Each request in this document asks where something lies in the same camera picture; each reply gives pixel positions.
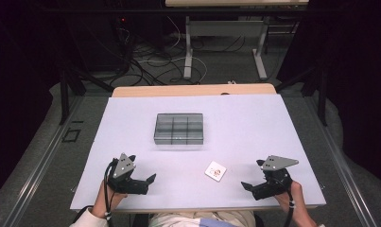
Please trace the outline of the person's torso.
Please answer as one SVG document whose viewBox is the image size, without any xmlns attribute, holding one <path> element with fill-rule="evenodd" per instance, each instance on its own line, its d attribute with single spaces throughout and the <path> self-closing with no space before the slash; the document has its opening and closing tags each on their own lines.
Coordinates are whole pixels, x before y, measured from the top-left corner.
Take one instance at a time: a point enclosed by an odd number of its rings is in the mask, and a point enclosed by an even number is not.
<svg viewBox="0 0 381 227">
<path fill-rule="evenodd" d="M 251 211 L 161 213 L 149 220 L 149 227 L 256 227 Z"/>
</svg>

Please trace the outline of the aluminium floor rail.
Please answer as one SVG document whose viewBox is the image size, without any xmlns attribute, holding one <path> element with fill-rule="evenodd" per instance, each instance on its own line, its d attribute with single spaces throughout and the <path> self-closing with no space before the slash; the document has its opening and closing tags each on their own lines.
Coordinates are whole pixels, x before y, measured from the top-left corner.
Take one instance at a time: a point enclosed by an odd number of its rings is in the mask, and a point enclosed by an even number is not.
<svg viewBox="0 0 381 227">
<path fill-rule="evenodd" d="M 87 99 L 75 97 L 64 124 L 52 112 L 35 135 L 2 191 L 11 197 L 0 227 L 68 227 L 77 214 L 70 209 L 92 142 L 92 115 Z"/>
<path fill-rule="evenodd" d="M 318 109 L 316 108 L 314 98 L 306 97 L 304 100 L 309 112 L 312 114 L 314 121 L 323 135 L 324 141 L 329 149 L 329 156 L 332 159 L 332 163 L 338 173 L 348 198 L 355 209 L 355 213 L 362 227 L 378 227 L 372 213 L 362 197 L 361 191 L 355 182 L 354 175 L 344 159 L 343 154 L 341 153 L 330 131 L 321 123 L 317 115 Z"/>
</svg>

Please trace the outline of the white metal frame desk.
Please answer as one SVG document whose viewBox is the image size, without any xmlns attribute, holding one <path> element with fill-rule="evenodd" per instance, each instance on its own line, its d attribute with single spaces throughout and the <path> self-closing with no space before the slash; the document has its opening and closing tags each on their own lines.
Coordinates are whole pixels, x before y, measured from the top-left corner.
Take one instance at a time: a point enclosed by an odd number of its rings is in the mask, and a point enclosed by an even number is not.
<svg viewBox="0 0 381 227">
<path fill-rule="evenodd" d="M 165 5 L 172 8 L 198 9 L 222 8 L 228 9 L 291 9 L 295 6 L 307 6 L 309 0 L 165 0 Z M 268 78 L 261 58 L 265 40 L 268 36 L 269 16 L 263 16 L 259 21 L 217 21 L 192 20 L 185 17 L 186 55 L 183 76 L 190 79 L 192 76 L 193 48 L 192 38 L 196 36 L 240 36 L 256 37 L 258 45 L 252 50 L 257 76 L 265 80 Z"/>
</svg>

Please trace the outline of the person's left hand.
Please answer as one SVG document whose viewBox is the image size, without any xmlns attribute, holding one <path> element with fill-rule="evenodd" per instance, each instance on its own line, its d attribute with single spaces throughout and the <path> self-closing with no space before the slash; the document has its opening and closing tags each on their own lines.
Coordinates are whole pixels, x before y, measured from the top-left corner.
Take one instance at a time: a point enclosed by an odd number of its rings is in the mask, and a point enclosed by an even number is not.
<svg viewBox="0 0 381 227">
<path fill-rule="evenodd" d="M 113 211 L 117 205 L 127 196 L 127 194 L 114 192 L 104 181 L 102 181 L 94 206 L 102 206 L 107 211 Z"/>
</svg>

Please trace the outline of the black metal stand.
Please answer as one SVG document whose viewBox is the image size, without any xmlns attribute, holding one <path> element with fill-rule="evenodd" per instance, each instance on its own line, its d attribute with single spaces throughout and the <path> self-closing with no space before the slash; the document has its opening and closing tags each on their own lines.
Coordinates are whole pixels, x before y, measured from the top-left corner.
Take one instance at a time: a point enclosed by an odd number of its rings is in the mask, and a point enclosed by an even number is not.
<svg viewBox="0 0 381 227">
<path fill-rule="evenodd" d="M 112 92 L 114 90 L 111 85 L 106 84 L 100 79 L 97 79 L 96 77 L 76 68 L 75 66 L 60 67 L 59 76 L 61 88 L 61 125 L 65 123 L 68 116 L 70 115 L 69 90 L 72 90 L 75 96 L 84 96 L 86 93 L 86 88 L 81 81 L 82 79 L 89 80 L 107 92 Z"/>
<path fill-rule="evenodd" d="M 323 126 L 327 126 L 326 122 L 326 97 L 327 97 L 327 82 L 328 70 L 323 66 L 312 66 L 298 74 L 296 77 L 281 82 L 275 87 L 277 92 L 284 90 L 286 87 L 305 80 L 301 93 L 303 96 L 312 96 L 315 91 L 319 92 L 317 104 L 317 116 Z"/>
</svg>

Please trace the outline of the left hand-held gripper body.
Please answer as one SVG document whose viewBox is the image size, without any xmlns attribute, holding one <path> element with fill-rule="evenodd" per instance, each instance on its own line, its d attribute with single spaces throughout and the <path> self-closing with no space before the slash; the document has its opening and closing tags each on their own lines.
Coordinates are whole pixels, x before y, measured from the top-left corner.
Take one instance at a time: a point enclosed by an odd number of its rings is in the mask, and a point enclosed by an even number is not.
<svg viewBox="0 0 381 227">
<path fill-rule="evenodd" d="M 112 169 L 108 175 L 107 185 L 117 193 L 145 195 L 148 192 L 147 181 L 134 180 L 131 177 L 135 164 L 125 153 L 113 159 Z"/>
</svg>

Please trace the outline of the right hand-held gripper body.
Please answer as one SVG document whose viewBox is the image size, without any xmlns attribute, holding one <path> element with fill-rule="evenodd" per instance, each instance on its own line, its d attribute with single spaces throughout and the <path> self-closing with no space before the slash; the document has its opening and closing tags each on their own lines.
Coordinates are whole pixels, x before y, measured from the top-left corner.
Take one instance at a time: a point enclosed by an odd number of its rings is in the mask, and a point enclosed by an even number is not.
<svg viewBox="0 0 381 227">
<path fill-rule="evenodd" d="M 254 186 L 251 190 L 257 201 L 285 193 L 293 182 L 286 169 L 299 163 L 298 160 L 275 155 L 270 155 L 264 161 L 260 168 L 266 181 Z"/>
</svg>

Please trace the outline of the wooden table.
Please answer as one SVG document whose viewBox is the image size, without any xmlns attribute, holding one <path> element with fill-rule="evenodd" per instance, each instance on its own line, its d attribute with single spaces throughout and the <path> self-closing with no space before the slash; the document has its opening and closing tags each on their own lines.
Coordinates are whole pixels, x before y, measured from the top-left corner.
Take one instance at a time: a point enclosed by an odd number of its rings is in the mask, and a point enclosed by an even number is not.
<svg viewBox="0 0 381 227">
<path fill-rule="evenodd" d="M 112 97 L 144 96 L 219 96 L 268 94 L 275 95 L 276 90 L 269 83 L 252 84 L 207 84 L 207 85 L 165 85 L 117 87 Z"/>
</svg>

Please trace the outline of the small white square packet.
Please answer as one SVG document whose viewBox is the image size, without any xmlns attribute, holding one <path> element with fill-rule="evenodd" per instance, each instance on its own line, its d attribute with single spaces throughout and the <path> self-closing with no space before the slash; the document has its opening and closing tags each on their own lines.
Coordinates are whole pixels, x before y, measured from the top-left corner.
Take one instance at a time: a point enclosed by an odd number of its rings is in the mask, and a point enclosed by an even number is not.
<svg viewBox="0 0 381 227">
<path fill-rule="evenodd" d="M 204 171 L 204 174 L 216 182 L 220 182 L 227 168 L 219 163 L 212 161 Z"/>
</svg>

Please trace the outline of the black computer tower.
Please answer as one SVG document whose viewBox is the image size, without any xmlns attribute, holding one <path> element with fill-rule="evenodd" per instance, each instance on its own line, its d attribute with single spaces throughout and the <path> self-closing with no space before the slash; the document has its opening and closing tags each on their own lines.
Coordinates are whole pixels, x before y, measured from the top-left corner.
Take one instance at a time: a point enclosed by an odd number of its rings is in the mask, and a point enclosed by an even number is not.
<svg viewBox="0 0 381 227">
<path fill-rule="evenodd" d="M 132 36 L 125 17 L 90 17 L 81 25 L 86 33 L 83 58 L 90 71 L 129 69 Z"/>
</svg>

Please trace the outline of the white table cover board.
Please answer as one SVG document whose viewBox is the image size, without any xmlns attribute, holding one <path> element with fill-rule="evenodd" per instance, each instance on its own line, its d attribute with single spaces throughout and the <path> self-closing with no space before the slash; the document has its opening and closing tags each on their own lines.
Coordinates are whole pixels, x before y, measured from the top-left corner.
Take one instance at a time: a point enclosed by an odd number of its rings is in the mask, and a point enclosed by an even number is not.
<svg viewBox="0 0 381 227">
<path fill-rule="evenodd" d="M 157 114 L 203 114 L 200 146 L 158 146 Z M 133 178 L 156 174 L 145 195 L 130 195 L 122 212 L 173 212 L 271 208 L 273 198 L 256 201 L 242 182 L 264 181 L 257 165 L 270 155 L 298 160 L 289 168 L 303 186 L 308 206 L 324 205 L 319 183 L 306 157 L 283 99 L 278 95 L 112 97 L 70 205 L 78 210 L 95 201 L 109 162 L 121 153 L 136 155 Z M 215 161 L 227 168 L 220 182 L 204 174 Z"/>
</svg>

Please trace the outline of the person's right hand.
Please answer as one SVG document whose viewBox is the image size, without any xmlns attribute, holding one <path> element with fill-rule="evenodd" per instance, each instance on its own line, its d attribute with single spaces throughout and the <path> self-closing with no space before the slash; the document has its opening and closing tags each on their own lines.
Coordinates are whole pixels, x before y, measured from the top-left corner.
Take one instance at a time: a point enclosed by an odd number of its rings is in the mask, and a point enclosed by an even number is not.
<svg viewBox="0 0 381 227">
<path fill-rule="evenodd" d="M 284 212 L 288 212 L 290 204 L 293 204 L 294 213 L 300 213 L 303 208 L 303 188 L 298 182 L 293 182 L 289 192 L 276 195 L 275 200 L 278 201 Z"/>
</svg>

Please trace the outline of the clear plastic compartment box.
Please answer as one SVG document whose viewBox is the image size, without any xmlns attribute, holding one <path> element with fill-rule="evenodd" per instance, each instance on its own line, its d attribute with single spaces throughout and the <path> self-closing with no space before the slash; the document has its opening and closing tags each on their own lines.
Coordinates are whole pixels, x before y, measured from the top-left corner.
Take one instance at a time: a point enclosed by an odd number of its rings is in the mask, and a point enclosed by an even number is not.
<svg viewBox="0 0 381 227">
<path fill-rule="evenodd" d="M 202 145 L 202 113 L 158 113 L 154 129 L 156 145 Z"/>
</svg>

